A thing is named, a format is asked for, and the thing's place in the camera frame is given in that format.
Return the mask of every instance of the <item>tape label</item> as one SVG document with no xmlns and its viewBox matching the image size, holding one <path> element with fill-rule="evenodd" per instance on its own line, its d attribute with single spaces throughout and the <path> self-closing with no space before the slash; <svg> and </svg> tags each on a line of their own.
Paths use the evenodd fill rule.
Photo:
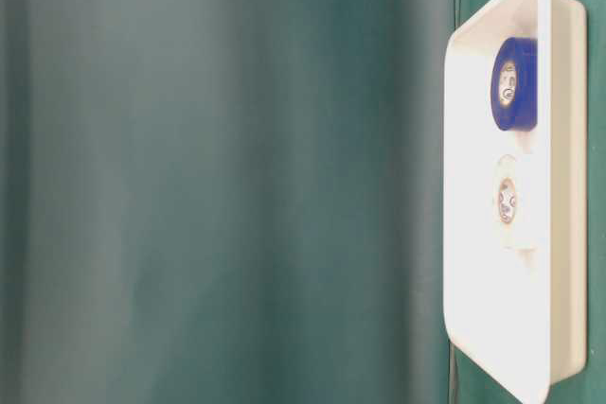
<svg viewBox="0 0 606 404">
<path fill-rule="evenodd" d="M 518 73 L 513 61 L 506 61 L 501 67 L 499 76 L 499 102 L 501 106 L 508 106 L 515 97 L 515 84 Z"/>
<path fill-rule="evenodd" d="M 515 185 L 510 178 L 506 178 L 499 185 L 499 218 L 505 224 L 510 224 L 515 217 L 517 195 Z"/>
</svg>

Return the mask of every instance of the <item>blue tape roll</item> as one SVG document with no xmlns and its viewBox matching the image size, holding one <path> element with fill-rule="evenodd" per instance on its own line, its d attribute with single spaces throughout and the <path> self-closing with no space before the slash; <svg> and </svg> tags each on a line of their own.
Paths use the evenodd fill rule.
<svg viewBox="0 0 606 404">
<path fill-rule="evenodd" d="M 492 116 L 499 129 L 527 132 L 537 125 L 537 41 L 508 38 L 490 83 Z"/>
</svg>

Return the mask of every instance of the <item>curtain fold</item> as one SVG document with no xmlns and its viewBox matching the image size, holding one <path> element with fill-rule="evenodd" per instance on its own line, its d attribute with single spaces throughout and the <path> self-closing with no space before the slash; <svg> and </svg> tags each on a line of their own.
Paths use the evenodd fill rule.
<svg viewBox="0 0 606 404">
<path fill-rule="evenodd" d="M 435 403 L 453 0 L 0 0 L 2 386 Z"/>
</svg>

